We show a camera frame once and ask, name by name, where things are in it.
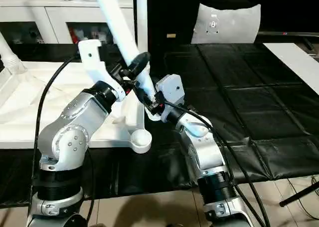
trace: tiled floor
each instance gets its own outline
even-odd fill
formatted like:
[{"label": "tiled floor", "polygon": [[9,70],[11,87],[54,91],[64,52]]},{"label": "tiled floor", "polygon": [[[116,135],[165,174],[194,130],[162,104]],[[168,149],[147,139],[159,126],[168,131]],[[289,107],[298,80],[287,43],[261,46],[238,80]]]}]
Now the tiled floor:
[{"label": "tiled floor", "polygon": [[[311,178],[291,179],[300,191],[311,183]],[[272,227],[319,227],[319,221],[311,220],[298,202],[280,207],[279,201],[293,194],[287,180],[256,183],[255,187],[264,203]],[[241,190],[258,210],[248,185]],[[319,197],[315,193],[302,198],[305,208],[319,217]],[[202,198],[198,190],[175,191],[149,195],[96,200],[90,224],[103,223],[106,227],[165,227],[180,224],[184,227],[209,227],[203,214]],[[90,202],[85,202],[81,215],[86,216]],[[23,227],[27,208],[0,210],[0,227]]]}]

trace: black mat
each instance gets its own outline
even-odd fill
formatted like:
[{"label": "black mat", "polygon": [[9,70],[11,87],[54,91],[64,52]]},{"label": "black mat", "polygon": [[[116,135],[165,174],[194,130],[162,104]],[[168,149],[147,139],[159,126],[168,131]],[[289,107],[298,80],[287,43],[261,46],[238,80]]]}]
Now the black mat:
[{"label": "black mat", "polygon": [[[74,45],[16,45],[23,60],[63,61]],[[101,57],[111,65],[120,56],[104,46]],[[154,50],[151,74],[181,75],[188,104],[209,118],[233,146],[253,181],[319,173],[319,96],[265,46],[209,44]],[[151,150],[93,149],[96,198],[189,189],[180,144],[169,124],[151,122]],[[30,150],[0,150],[0,208],[23,206],[31,169]],[[229,156],[239,183],[242,173]],[[90,166],[84,165],[83,186],[90,196]]]}]

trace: black cable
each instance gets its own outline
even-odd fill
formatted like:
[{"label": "black cable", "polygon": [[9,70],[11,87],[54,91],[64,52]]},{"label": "black cable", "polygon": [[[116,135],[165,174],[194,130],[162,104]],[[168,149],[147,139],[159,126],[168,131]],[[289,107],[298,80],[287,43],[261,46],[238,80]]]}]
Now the black cable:
[{"label": "black cable", "polygon": [[266,210],[265,210],[264,205],[263,205],[263,203],[262,203],[262,201],[261,201],[261,199],[260,199],[260,197],[259,197],[259,195],[258,195],[258,193],[257,193],[257,191],[256,191],[256,188],[255,188],[255,186],[253,185],[253,183],[252,183],[252,181],[251,181],[251,179],[250,179],[248,173],[246,172],[246,170],[245,170],[245,169],[242,167],[242,165],[240,164],[240,162],[239,162],[239,160],[238,160],[238,158],[237,158],[237,156],[236,156],[234,150],[233,150],[233,149],[231,148],[231,146],[227,143],[227,141],[226,141],[222,136],[220,136],[220,135],[218,134],[218,132],[212,127],[212,125],[210,125],[210,124],[209,124],[206,120],[204,120],[201,116],[199,116],[199,115],[197,115],[196,113],[194,113],[194,112],[192,112],[192,111],[190,111],[190,110],[187,110],[187,109],[185,109],[185,108],[183,108],[183,107],[181,107],[181,106],[175,105],[175,104],[173,104],[173,103],[171,103],[171,102],[164,101],[164,103],[167,104],[167,105],[169,105],[169,106],[171,106],[171,107],[174,107],[174,108],[176,108],[176,109],[179,109],[179,110],[181,110],[181,111],[183,111],[183,112],[185,112],[185,113],[188,113],[188,114],[190,114],[190,115],[196,117],[198,120],[200,120],[201,122],[203,122],[203,123],[207,126],[207,128],[210,129],[210,131],[212,132],[212,134],[214,134],[214,135],[221,141],[221,144],[223,143],[223,144],[227,147],[227,149],[229,150],[230,154],[233,156],[233,158],[235,159],[237,165],[239,166],[240,170],[243,172],[243,174],[244,174],[244,176],[245,176],[245,179],[246,179],[246,181],[248,182],[248,184],[249,184],[249,186],[250,186],[250,188],[251,188],[251,190],[252,190],[252,192],[253,192],[253,194],[254,194],[256,200],[257,200],[257,203],[258,203],[258,205],[259,205],[259,208],[260,208],[260,210],[261,210],[261,212],[262,212],[262,215],[263,215],[263,218],[264,218],[264,220],[265,220],[265,225],[266,225],[266,227],[270,227],[270,222],[269,222],[269,219],[268,219]]},{"label": "black cable", "polygon": [[[317,183],[315,176],[311,176],[311,184],[314,185],[315,183]],[[317,196],[319,196],[319,189],[316,189],[315,193]]]},{"label": "black cable", "polygon": [[91,192],[91,204],[90,204],[90,209],[89,209],[89,212],[88,212],[88,216],[86,217],[86,223],[89,224],[89,220],[91,218],[91,214],[92,214],[92,211],[93,211],[93,207],[94,207],[94,199],[95,199],[95,174],[94,174],[94,162],[93,162],[93,158],[91,156],[91,153],[90,153],[90,150],[88,148],[87,150],[87,153],[88,153],[88,156],[89,156],[89,159],[90,159],[90,163],[91,163],[91,170],[92,170],[92,192]]},{"label": "black cable", "polygon": [[[288,180],[290,186],[292,187],[292,189],[294,190],[294,192],[297,193],[295,187],[294,187],[293,184],[290,182],[290,180],[289,180],[289,179],[287,179],[287,180]],[[313,220],[319,221],[319,218],[316,218],[316,217],[312,216],[311,214],[309,214],[309,212],[306,210],[306,208],[304,207],[304,205],[303,205],[303,203],[301,202],[300,199],[298,199],[298,201],[299,201],[301,207],[303,208],[303,210],[306,212],[307,216],[309,216],[309,217],[310,217],[311,219],[313,219]]]},{"label": "black cable", "polygon": [[[54,80],[56,79],[56,77],[60,74],[60,72],[67,66],[67,64],[69,64],[71,61],[73,61],[75,58],[77,58],[77,55],[69,58],[68,60],[66,60],[57,70],[56,72],[52,75],[51,79],[48,81],[47,85],[45,86],[41,98],[40,98],[40,102],[39,102],[39,106],[38,106],[38,112],[36,115],[36,123],[35,123],[35,134],[34,134],[34,146],[33,146],[33,159],[32,159],[32,174],[31,174],[31,181],[33,182],[34,180],[34,175],[35,175],[35,167],[36,165],[36,152],[38,149],[38,138],[39,138],[39,130],[40,130],[40,119],[41,119],[41,112],[42,112],[42,107],[43,107],[43,103],[45,100],[45,97],[47,95],[47,92],[50,88],[50,86],[52,85],[52,83],[54,82]],[[29,206],[28,206],[28,215],[30,213],[30,204],[32,203],[32,196],[33,196],[33,183],[31,183],[30,186],[30,196],[29,196]]]}]

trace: black stand leg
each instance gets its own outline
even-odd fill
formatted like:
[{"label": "black stand leg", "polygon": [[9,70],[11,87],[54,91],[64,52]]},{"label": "black stand leg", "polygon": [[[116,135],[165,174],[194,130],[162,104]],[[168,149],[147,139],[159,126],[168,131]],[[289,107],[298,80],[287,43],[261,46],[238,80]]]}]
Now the black stand leg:
[{"label": "black stand leg", "polygon": [[284,206],[290,204],[291,202],[294,202],[294,201],[300,199],[301,197],[311,193],[312,191],[315,191],[318,188],[319,188],[319,182],[314,183],[313,185],[311,185],[311,186],[303,189],[302,191],[294,194],[293,196],[289,197],[288,199],[285,199],[284,201],[279,202],[279,205],[281,207],[284,207]]}]

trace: white plastic bracket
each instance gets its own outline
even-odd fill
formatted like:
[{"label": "white plastic bracket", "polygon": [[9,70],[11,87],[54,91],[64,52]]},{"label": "white plastic bracket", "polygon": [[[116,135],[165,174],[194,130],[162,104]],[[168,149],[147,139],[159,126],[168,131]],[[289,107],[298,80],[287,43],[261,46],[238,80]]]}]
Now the white plastic bracket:
[{"label": "white plastic bracket", "polygon": [[100,59],[99,49],[101,42],[97,39],[79,42],[79,51],[84,69],[94,81],[104,81],[114,89],[117,101],[122,101],[126,94],[120,84],[114,80],[105,69],[105,64]]}]

